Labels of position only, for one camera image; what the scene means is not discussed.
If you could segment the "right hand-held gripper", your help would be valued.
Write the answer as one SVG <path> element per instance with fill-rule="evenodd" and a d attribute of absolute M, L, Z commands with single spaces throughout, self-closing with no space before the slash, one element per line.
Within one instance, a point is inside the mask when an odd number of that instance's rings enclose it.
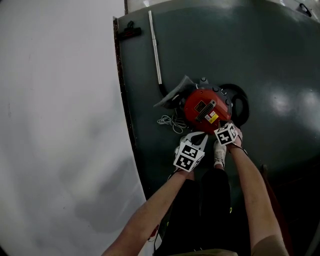
<path fill-rule="evenodd" d="M 235 129 L 233 123 L 227 123 L 225 120 L 219 121 L 219 127 L 214 131 L 217 141 L 222 145 L 226 146 L 236 141 L 238 132 Z"/>

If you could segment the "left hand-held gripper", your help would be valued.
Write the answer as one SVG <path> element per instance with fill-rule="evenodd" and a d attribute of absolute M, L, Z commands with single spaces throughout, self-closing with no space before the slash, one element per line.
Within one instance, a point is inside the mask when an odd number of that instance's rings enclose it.
<path fill-rule="evenodd" d="M 174 151 L 175 171 L 191 172 L 205 156 L 208 135 L 203 131 L 190 132 L 180 138 L 179 146 Z"/>

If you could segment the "red vacuum cleaner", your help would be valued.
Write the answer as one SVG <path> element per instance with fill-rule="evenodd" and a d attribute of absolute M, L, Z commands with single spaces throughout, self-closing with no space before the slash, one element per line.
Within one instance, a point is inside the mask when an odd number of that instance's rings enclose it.
<path fill-rule="evenodd" d="M 209 83 L 202 77 L 199 83 L 190 83 L 179 93 L 186 121 L 193 129 L 207 134 L 214 134 L 221 121 L 230 121 L 232 117 L 232 101 L 219 86 Z"/>

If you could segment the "person's left forearm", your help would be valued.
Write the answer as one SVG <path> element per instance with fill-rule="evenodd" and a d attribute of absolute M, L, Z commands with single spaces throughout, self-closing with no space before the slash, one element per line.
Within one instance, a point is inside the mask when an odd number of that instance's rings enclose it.
<path fill-rule="evenodd" d="M 136 210 L 120 235 L 101 256 L 138 256 L 187 179 L 195 179 L 193 171 L 176 171 Z"/>

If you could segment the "person's right forearm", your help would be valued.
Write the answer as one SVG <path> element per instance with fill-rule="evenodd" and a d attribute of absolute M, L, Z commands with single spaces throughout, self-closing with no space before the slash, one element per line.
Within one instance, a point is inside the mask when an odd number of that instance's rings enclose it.
<path fill-rule="evenodd" d="M 269 236 L 283 239 L 279 222 L 259 170 L 241 148 L 232 148 L 230 153 L 236 165 L 243 192 L 251 251 L 259 241 Z"/>

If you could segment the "person's right hand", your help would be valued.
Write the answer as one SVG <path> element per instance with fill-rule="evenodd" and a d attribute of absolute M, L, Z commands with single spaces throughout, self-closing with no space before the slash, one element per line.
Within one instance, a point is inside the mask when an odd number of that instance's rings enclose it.
<path fill-rule="evenodd" d="M 238 127 L 234 126 L 234 129 L 237 132 L 237 136 L 236 136 L 234 142 L 232 142 L 226 146 L 226 148 L 228 149 L 229 152 L 233 148 L 241 148 L 241 149 L 243 148 L 243 134 Z"/>

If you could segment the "white shoe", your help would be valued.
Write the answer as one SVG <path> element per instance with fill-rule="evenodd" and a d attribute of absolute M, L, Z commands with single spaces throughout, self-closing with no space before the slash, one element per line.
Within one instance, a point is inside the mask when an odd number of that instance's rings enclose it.
<path fill-rule="evenodd" d="M 214 168 L 223 170 L 225 167 L 225 157 L 227 148 L 221 145 L 218 140 L 214 142 Z"/>

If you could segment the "black trousers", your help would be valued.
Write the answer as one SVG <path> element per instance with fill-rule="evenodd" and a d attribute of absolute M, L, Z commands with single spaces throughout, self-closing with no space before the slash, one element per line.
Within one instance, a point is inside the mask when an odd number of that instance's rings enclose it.
<path fill-rule="evenodd" d="M 250 256 L 248 225 L 236 223 L 230 209 L 230 185 L 224 170 L 210 169 L 200 182 L 186 179 L 153 255 Z"/>

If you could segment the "silver metal wand tube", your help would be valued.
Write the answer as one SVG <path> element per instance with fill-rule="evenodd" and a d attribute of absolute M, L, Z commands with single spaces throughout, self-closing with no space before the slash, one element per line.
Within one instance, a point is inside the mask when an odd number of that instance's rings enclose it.
<path fill-rule="evenodd" d="M 155 34 L 155 30 L 154 30 L 154 25 L 153 25 L 153 15 L 152 15 L 151 10 L 148 11 L 148 18 L 149 18 L 149 25 L 150 25 L 151 40 L 152 40 L 152 45 L 153 45 L 157 80 L 158 80 L 158 84 L 161 85 L 162 84 L 162 75 L 161 75 L 160 61 L 159 61 L 159 55 L 158 55 L 157 39 L 156 39 L 156 34 Z"/>

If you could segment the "red and black object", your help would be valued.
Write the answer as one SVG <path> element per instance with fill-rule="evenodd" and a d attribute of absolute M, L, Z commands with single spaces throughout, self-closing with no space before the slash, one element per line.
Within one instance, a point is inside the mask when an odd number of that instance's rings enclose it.
<path fill-rule="evenodd" d="M 159 229 L 160 229 L 160 227 L 161 227 L 161 223 L 160 224 L 158 224 L 155 228 L 154 228 L 154 230 L 152 231 L 152 233 L 151 233 L 151 235 L 150 235 L 150 237 L 148 238 L 148 242 L 155 242 L 156 240 L 157 240 L 157 237 L 158 237 L 158 235 L 159 235 Z"/>

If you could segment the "black floor brush head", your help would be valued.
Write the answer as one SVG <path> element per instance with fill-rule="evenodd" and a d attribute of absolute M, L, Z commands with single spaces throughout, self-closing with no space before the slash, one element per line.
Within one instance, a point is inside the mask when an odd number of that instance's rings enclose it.
<path fill-rule="evenodd" d="M 135 27 L 134 22 L 131 20 L 127 24 L 127 27 L 118 34 L 118 39 L 120 41 L 140 36 L 142 34 L 142 29 L 140 27 Z"/>

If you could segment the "khaki shirt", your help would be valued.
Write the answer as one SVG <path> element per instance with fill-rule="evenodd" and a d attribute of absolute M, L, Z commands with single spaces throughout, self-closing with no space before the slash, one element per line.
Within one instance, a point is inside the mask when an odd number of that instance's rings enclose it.
<path fill-rule="evenodd" d="M 236 252 L 225 249 L 207 249 L 170 256 L 239 256 Z M 289 256 L 282 238 L 268 236 L 259 241 L 251 250 L 250 256 Z"/>

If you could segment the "small black object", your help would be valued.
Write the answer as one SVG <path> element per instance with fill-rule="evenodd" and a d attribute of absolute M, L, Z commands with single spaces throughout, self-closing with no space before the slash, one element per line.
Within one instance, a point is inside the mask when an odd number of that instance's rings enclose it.
<path fill-rule="evenodd" d="M 312 12 L 304 3 L 300 3 L 296 10 L 310 18 L 312 17 Z"/>

